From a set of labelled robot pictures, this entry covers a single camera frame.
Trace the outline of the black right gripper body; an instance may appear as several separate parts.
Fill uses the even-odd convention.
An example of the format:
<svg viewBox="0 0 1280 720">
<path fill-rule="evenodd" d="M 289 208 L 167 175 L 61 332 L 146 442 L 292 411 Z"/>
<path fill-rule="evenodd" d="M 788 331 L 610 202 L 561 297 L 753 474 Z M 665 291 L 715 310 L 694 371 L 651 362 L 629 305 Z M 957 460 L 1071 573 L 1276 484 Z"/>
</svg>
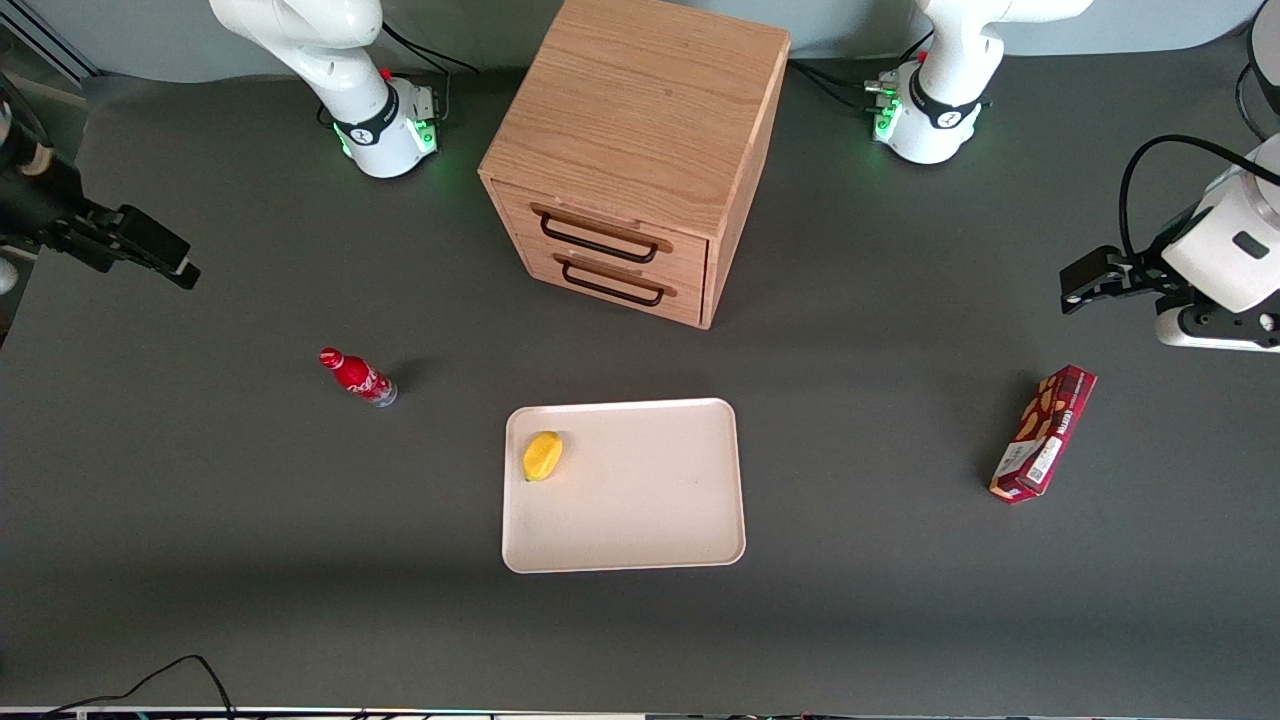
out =
<svg viewBox="0 0 1280 720">
<path fill-rule="evenodd" d="M 95 204 L 79 172 L 36 140 L 4 140 L 1 237 L 4 249 L 97 252 Z"/>
</svg>

